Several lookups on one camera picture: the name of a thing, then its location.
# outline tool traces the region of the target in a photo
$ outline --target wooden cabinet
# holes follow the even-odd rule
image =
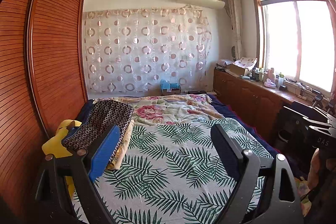
[[[261,84],[256,85],[218,70],[214,72],[213,87],[218,99],[229,105],[244,123],[255,127],[266,141],[273,139],[273,125],[284,104],[275,90],[270,91]]]
[[[268,142],[273,139],[273,125],[282,105],[281,98],[274,93],[262,91],[256,94],[256,115],[253,125],[258,134]]]
[[[0,1],[0,203],[17,223],[39,223],[28,205],[41,146],[87,99],[82,9],[83,0]]]

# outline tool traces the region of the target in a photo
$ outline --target bed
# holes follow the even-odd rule
[[[212,223],[236,183],[211,142],[214,124],[259,156],[277,153],[208,95],[113,100],[135,108],[135,127],[120,170],[105,170],[94,183],[118,223]],[[77,119],[84,120],[96,101],[90,100]],[[262,187],[260,177],[248,211],[256,207]],[[72,202],[77,218],[87,223],[76,192]]]

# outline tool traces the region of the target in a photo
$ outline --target circle pattern curtain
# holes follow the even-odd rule
[[[211,30],[202,10],[136,9],[85,12],[83,57],[88,90],[128,95],[206,86]]]

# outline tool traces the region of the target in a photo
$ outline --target wooden sliding door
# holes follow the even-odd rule
[[[23,222],[42,144],[87,100],[82,7],[83,0],[0,2],[0,201]]]
[[[30,0],[0,3],[0,194],[17,215],[25,212],[25,198],[30,194],[41,163],[41,145],[46,141],[26,81],[29,5]]]
[[[75,119],[85,103],[81,70],[83,0],[34,0],[30,25],[32,87],[46,131]]]

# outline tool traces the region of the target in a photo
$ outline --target fern leaf pattern sheet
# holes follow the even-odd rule
[[[94,182],[115,221],[211,224],[236,184],[211,142],[214,124],[220,124],[242,148],[271,157],[232,118],[134,127],[120,170],[105,170]],[[257,206],[262,186],[260,177],[249,211]],[[73,206],[78,219],[88,223],[76,193]]]

